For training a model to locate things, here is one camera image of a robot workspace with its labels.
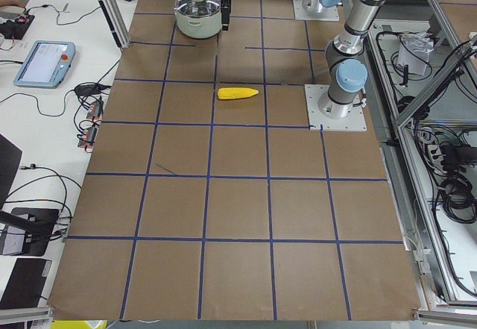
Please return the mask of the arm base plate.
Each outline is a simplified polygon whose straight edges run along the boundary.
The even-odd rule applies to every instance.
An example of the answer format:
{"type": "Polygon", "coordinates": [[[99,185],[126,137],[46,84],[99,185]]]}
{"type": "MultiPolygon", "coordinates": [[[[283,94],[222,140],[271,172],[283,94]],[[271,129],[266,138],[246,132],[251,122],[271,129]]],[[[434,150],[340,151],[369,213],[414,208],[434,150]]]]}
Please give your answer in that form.
{"type": "Polygon", "coordinates": [[[337,6],[342,0],[332,0],[326,7],[323,0],[292,0],[294,18],[297,20],[337,22],[339,14],[337,6]]]}
{"type": "Polygon", "coordinates": [[[311,131],[348,131],[367,130],[363,107],[359,96],[350,104],[334,103],[328,94],[327,84],[306,84],[306,106],[311,131]]]}

